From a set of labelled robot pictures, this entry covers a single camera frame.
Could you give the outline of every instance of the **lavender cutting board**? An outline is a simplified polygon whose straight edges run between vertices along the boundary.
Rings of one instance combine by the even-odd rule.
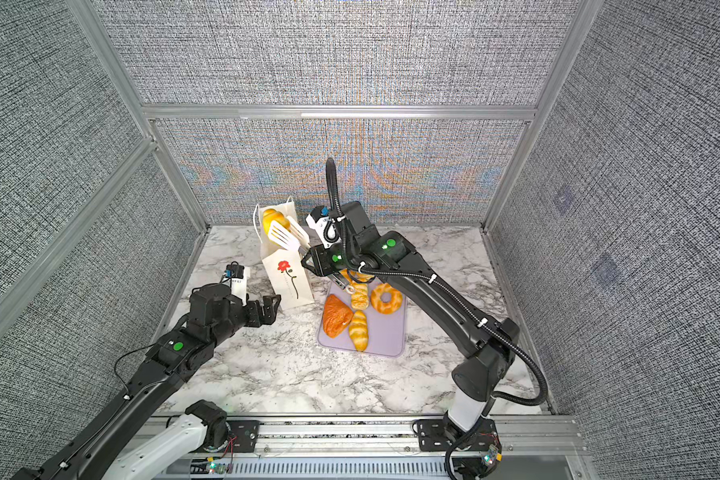
[[[371,282],[368,286],[369,299],[373,289],[381,284],[382,282],[379,279]],[[352,308],[352,296],[335,283],[331,283],[328,294],[336,295],[346,306]],[[400,356],[405,350],[405,307],[407,303],[408,298],[403,295],[403,304],[398,311],[385,315],[377,312],[370,301],[368,302],[368,308],[363,311],[368,319],[368,348],[364,352],[355,350],[355,344],[349,338],[348,327],[339,333],[335,339],[329,337],[322,329],[322,316],[320,316],[317,325],[317,343],[329,349],[347,350],[348,352],[369,353],[389,358]]]

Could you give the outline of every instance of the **textured wall panel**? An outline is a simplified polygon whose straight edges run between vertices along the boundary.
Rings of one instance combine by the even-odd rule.
[[[342,201],[383,223],[465,223],[485,216],[523,129],[508,120],[169,120],[158,127],[214,224],[250,224],[253,207],[289,195],[301,218]]]
[[[0,478],[39,466],[112,398],[115,359],[149,342],[195,238],[147,158],[0,341]]]
[[[575,0],[94,0],[148,102],[535,104]]]
[[[63,1],[0,1],[0,296],[139,139]]]
[[[606,2],[494,233],[601,476],[720,478],[720,2]]]

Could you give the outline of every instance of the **donut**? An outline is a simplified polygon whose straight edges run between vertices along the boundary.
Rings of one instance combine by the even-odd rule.
[[[389,293],[392,298],[389,302],[382,302],[382,295]],[[398,311],[398,308],[403,304],[403,294],[392,288],[389,283],[382,283],[373,289],[371,293],[371,305],[379,313],[389,315]]]

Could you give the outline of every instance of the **marble tabletop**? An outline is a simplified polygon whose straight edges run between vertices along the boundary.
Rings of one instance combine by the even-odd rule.
[[[399,226],[433,270],[467,300],[495,315],[506,307],[476,227]],[[252,226],[215,226],[192,272],[171,325],[189,311],[194,287],[218,282],[224,266],[251,269],[248,292],[255,300],[273,294],[259,259]],[[182,411],[200,399],[228,412],[442,413],[454,395],[451,370],[464,358],[445,332],[408,302],[406,345],[395,359],[330,350],[317,344],[329,282],[309,274],[316,302],[280,310],[272,326],[243,328],[218,346],[213,358],[173,394],[161,411]],[[533,396],[526,366],[515,361],[497,389]],[[493,414],[540,414],[538,406],[498,399]]]

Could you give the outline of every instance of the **bag handle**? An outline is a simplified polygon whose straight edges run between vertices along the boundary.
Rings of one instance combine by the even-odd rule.
[[[259,204],[256,204],[256,206],[253,207],[253,229],[256,230],[256,236],[259,237],[259,243],[263,244],[264,240],[262,240],[262,236],[259,233],[259,227],[256,225],[256,218],[259,216],[257,215],[259,213]]]

